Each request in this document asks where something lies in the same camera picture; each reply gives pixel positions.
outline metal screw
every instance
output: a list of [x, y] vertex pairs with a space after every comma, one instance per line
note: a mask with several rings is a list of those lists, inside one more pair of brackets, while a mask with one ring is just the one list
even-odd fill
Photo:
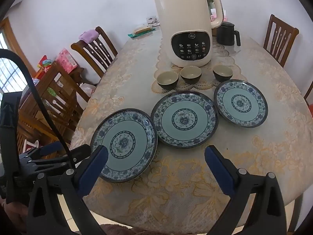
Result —
[[42, 179], [43, 177], [44, 177], [44, 173], [39, 173], [37, 176], [38, 179]]
[[238, 172], [239, 172], [241, 175], [247, 174], [247, 171], [246, 171], [244, 168], [240, 168], [240, 169], [238, 170]]
[[74, 173], [74, 170], [73, 169], [68, 169], [67, 171], [66, 171], [66, 174], [67, 175], [72, 175]]
[[269, 177], [270, 177], [271, 179], [273, 179], [273, 178], [275, 178], [275, 174], [274, 174], [273, 172], [270, 172], [270, 173], [269, 173]]

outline purple towel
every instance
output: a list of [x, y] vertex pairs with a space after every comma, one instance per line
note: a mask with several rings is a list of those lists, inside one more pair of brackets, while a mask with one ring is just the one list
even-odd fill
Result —
[[98, 37], [99, 37], [98, 32], [95, 29], [92, 29], [80, 35], [79, 40], [82, 40], [89, 44], [89, 43], [92, 43]]

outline plate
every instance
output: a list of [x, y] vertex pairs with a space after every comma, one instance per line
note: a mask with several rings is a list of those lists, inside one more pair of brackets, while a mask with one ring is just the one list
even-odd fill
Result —
[[121, 183], [139, 176], [157, 148], [156, 128], [148, 114], [137, 109], [119, 110], [102, 121], [91, 139], [92, 151], [103, 145], [109, 158], [100, 177]]
[[253, 128], [264, 123], [267, 102], [254, 85], [242, 80], [228, 80], [217, 86], [214, 101], [220, 114], [233, 124]]
[[176, 148], [191, 148], [206, 142], [218, 126], [218, 111], [202, 93], [179, 91], [163, 97], [151, 118], [159, 139]]

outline tiled floor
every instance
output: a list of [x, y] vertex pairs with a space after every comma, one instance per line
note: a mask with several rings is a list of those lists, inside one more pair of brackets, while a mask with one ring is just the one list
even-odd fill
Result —
[[[64, 200], [63, 195], [59, 195], [58, 198], [59, 198], [59, 201], [60, 201], [60, 204], [61, 204], [63, 213], [64, 213], [64, 215], [65, 215], [65, 218], [66, 218], [66, 220], [67, 220], [67, 222], [68, 222], [69, 227], [71, 228], [72, 231], [78, 231], [78, 228], [77, 228], [77, 226], [76, 226], [76, 224], [75, 224], [75, 222], [74, 222], [74, 220], [73, 220], [73, 218], [72, 218], [72, 216], [71, 216], [71, 213], [69, 212], [68, 207], [67, 207], [67, 205], [66, 205], [66, 203], [65, 203], [65, 200]], [[295, 202], [293, 201], [292, 203], [290, 203], [289, 205], [287, 205], [287, 206], [285, 207], [286, 219], [287, 219], [287, 229], [288, 229], [289, 224], [290, 224], [290, 221], [291, 221], [291, 217], [292, 217], [292, 212], [293, 212], [294, 204], [295, 204]], [[92, 213], [92, 215], [94, 216], [94, 218], [97, 220], [97, 222], [98, 222], [99, 224], [105, 224], [105, 223], [119, 224], [119, 223], [117, 223], [117, 222], [111, 221], [111, 220], [109, 220], [109, 219], [107, 219], [107, 218], [104, 218], [104, 217], [102, 217], [102, 216], [99, 216], [98, 214], [96, 214], [96, 213], [94, 213], [94, 212], [91, 212], [91, 213]], [[242, 228], [243, 228], [243, 227], [238, 227], [238, 228], [236, 228], [236, 229], [234, 230], [233, 234], [235, 234], [235, 233], [241, 231]]]

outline hand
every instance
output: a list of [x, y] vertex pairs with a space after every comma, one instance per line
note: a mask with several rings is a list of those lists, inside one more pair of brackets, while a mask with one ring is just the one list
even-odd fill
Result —
[[0, 202], [11, 222], [20, 232], [26, 232], [26, 216], [28, 208], [20, 202], [11, 202], [6, 204], [5, 200], [0, 198]]

